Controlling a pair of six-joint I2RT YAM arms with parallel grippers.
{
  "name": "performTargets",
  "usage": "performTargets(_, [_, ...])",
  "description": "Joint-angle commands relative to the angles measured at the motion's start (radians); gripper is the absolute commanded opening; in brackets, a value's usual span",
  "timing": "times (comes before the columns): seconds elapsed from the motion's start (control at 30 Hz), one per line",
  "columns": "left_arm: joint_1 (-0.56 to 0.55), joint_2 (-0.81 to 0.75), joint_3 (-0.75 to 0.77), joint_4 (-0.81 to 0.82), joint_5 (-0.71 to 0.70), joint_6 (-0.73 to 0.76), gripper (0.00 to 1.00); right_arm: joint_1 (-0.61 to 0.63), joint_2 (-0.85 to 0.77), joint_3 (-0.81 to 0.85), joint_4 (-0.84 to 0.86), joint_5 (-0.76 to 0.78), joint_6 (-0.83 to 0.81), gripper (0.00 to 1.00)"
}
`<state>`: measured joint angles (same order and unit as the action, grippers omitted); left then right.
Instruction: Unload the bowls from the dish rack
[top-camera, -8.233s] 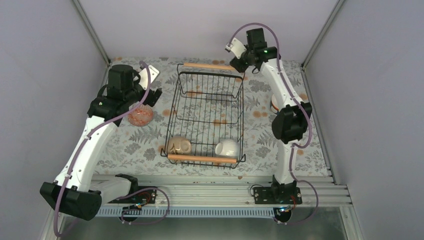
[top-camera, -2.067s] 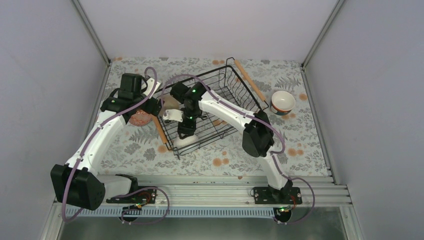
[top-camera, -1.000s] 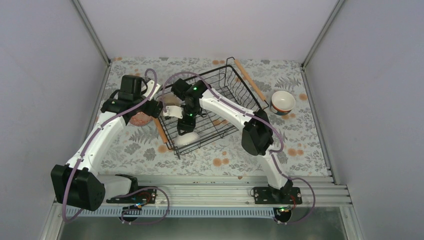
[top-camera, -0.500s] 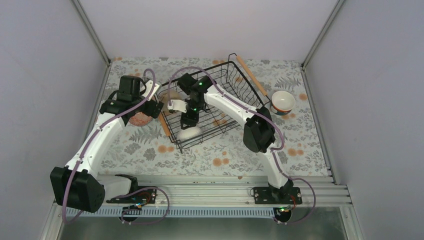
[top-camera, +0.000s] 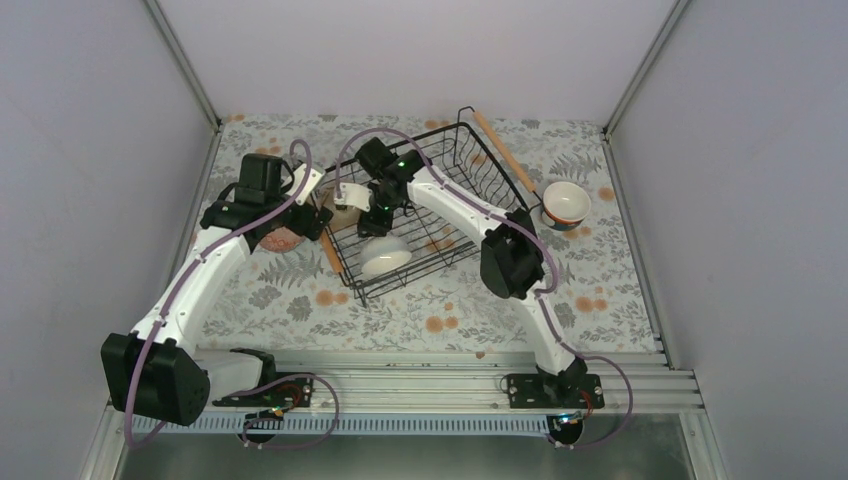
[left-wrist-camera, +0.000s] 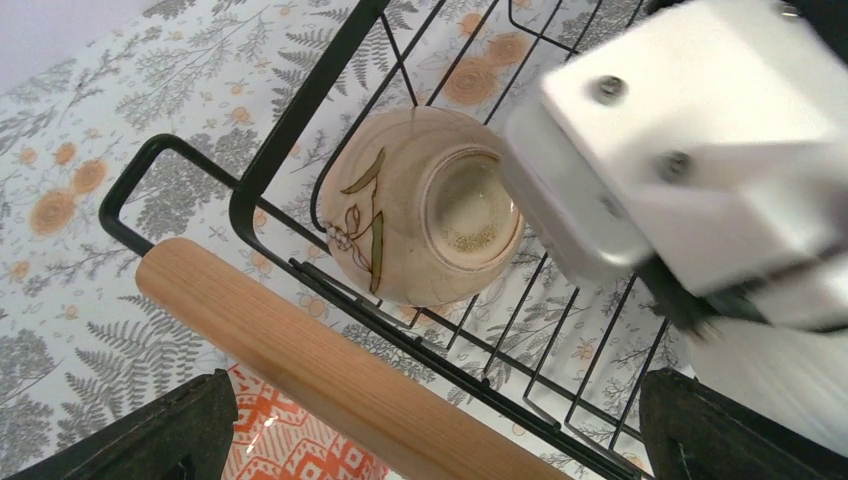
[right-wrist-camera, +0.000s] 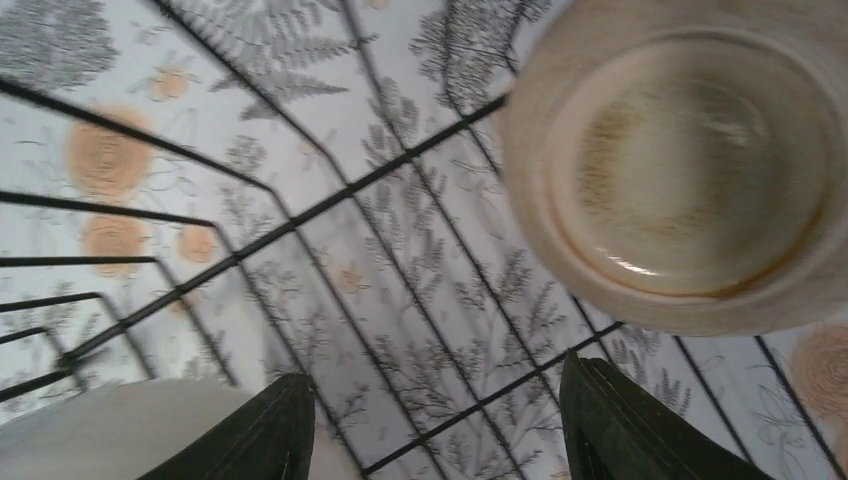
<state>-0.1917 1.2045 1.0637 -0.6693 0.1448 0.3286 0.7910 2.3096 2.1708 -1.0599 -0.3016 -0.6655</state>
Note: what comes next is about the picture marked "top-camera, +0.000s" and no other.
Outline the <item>black wire dish rack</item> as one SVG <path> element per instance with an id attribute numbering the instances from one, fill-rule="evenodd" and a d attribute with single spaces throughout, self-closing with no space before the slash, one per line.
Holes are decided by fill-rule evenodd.
<path id="1" fill-rule="evenodd" d="M 321 188 L 356 221 L 325 231 L 325 250 L 362 304 L 469 258 L 494 296 L 530 302 L 552 260 L 518 185 L 530 180 L 472 106 L 454 123 L 410 137 L 375 127 L 355 135 Z"/>

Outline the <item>beige bowl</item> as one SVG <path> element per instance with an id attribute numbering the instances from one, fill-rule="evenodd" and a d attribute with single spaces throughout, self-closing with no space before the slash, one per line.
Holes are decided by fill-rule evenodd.
<path id="1" fill-rule="evenodd" d="M 332 213 L 327 227 L 331 231 L 344 230 L 356 226 L 362 211 L 353 206 L 340 206 L 334 202 L 334 190 L 325 187 L 319 195 L 321 206 Z"/>

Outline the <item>teal and white bowl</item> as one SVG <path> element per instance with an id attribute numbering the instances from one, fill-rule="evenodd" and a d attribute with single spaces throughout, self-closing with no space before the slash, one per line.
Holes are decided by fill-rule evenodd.
<path id="1" fill-rule="evenodd" d="M 540 214 L 540 220 L 546 227 L 560 232 L 573 231 L 584 222 L 584 218 L 576 221 L 564 221 L 557 217 L 551 217 L 545 210 Z"/>

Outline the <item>orange bowl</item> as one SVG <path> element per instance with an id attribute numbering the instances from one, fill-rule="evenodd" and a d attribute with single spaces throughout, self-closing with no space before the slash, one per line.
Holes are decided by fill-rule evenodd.
<path id="1" fill-rule="evenodd" d="M 542 195 L 542 211 L 551 217 L 564 221 L 576 221 L 585 218 L 591 211 L 592 201 L 589 194 L 579 185 L 558 181 L 550 184 Z"/>

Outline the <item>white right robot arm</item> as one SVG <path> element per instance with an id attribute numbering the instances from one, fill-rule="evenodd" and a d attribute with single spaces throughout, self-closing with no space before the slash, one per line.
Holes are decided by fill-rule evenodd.
<path id="1" fill-rule="evenodd" d="M 545 284 L 543 244 L 526 210 L 512 212 L 487 203 L 452 181 L 417 147 L 396 154 L 371 138 L 355 154 L 376 181 L 373 212 L 405 203 L 424 207 L 480 247 L 479 275 L 496 297 L 512 304 L 534 347 L 544 399 L 565 407 L 580 393 L 585 366 L 561 346 L 562 329 L 552 317 Z"/>

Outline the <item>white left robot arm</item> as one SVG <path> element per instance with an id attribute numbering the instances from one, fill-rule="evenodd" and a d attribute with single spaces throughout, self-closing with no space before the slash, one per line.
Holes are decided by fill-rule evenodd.
<path id="1" fill-rule="evenodd" d="M 116 410 L 188 426 L 212 401 L 241 393 L 263 405 L 278 391 L 273 357 L 235 348 L 201 354 L 199 337 L 233 275 L 270 233 L 285 228 L 310 240 L 331 213 L 309 202 L 324 170 L 306 159 L 247 154 L 237 181 L 204 211 L 184 264 L 161 298 L 128 334 L 110 334 L 101 360 Z"/>

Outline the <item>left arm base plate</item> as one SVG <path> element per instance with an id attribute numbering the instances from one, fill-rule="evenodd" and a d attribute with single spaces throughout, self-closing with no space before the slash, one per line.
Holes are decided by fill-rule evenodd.
<path id="1" fill-rule="evenodd" d="M 306 408 L 310 406 L 314 378 L 306 373 L 277 373 L 276 379 L 286 378 L 286 381 L 276 382 L 273 386 L 250 395 L 227 396 L 213 400 L 216 407 L 244 407 L 258 409 L 273 408 Z"/>

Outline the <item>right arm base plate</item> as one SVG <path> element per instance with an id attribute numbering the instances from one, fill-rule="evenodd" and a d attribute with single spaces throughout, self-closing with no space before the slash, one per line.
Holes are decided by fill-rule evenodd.
<path id="1" fill-rule="evenodd" d="M 595 374 L 585 374 L 572 386 L 563 387 L 548 374 L 510 373 L 500 379 L 498 387 L 512 409 L 602 409 L 606 405 L 600 377 Z"/>

